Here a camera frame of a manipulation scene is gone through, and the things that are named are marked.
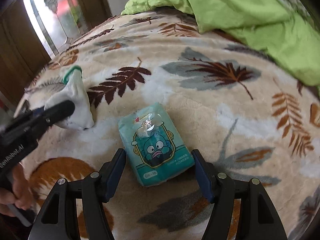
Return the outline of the left hand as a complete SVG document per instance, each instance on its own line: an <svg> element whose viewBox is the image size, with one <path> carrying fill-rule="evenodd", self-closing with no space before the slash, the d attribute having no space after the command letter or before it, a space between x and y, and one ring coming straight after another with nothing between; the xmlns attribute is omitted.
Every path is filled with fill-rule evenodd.
<svg viewBox="0 0 320 240"><path fill-rule="evenodd" d="M33 196L29 189L29 181L24 175L21 164L12 169L12 192L1 188L1 214L15 217L8 208L8 204L14 204L17 208L27 210L31 207Z"/></svg>

